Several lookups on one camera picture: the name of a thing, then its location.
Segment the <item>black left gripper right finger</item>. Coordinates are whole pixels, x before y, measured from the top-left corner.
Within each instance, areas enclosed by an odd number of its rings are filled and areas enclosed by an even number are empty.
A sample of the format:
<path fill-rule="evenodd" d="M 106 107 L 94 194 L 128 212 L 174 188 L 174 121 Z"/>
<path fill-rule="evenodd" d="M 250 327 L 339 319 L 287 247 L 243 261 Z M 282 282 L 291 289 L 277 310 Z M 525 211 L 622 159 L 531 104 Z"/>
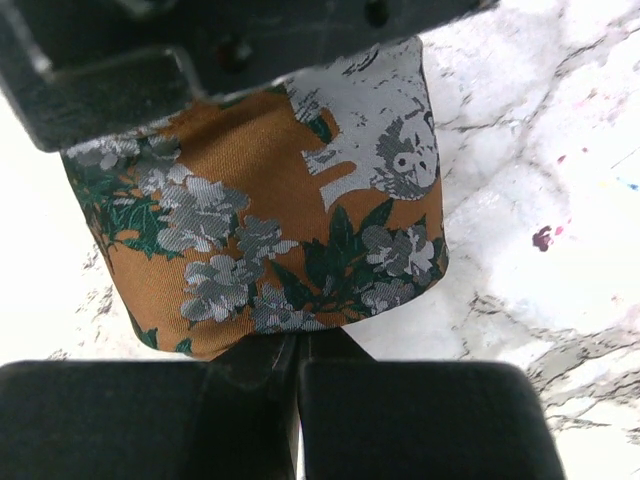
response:
<path fill-rule="evenodd" d="M 532 384 L 487 361 L 376 360 L 342 330 L 300 340 L 309 479 L 562 479 Z"/>

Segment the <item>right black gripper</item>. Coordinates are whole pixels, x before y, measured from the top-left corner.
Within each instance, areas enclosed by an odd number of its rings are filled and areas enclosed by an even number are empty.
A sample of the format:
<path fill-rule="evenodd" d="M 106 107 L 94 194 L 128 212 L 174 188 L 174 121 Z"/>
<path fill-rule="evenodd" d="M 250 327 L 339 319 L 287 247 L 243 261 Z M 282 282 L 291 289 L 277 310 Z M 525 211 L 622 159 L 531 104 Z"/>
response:
<path fill-rule="evenodd" d="M 490 1 L 5 1 L 1 89 L 58 152 L 493 8 Z"/>

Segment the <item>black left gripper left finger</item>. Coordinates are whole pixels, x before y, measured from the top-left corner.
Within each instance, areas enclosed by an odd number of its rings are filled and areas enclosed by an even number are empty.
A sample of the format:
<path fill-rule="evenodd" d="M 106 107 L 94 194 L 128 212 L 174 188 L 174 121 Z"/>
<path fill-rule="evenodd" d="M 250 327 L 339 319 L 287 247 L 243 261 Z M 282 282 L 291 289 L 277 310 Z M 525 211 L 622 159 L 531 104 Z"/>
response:
<path fill-rule="evenodd" d="M 210 362 L 22 361 L 1 370 L 5 479 L 291 479 L 292 336 Z"/>

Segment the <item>brown grey floral tie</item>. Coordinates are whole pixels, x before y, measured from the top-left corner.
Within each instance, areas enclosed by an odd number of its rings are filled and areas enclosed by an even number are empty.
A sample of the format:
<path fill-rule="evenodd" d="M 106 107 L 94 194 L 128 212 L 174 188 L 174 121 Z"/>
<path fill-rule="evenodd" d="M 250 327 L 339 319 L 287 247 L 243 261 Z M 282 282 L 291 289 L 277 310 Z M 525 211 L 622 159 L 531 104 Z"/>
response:
<path fill-rule="evenodd" d="M 448 266 L 420 38 L 65 150 L 138 339 L 212 359 L 243 338 L 402 306 Z"/>

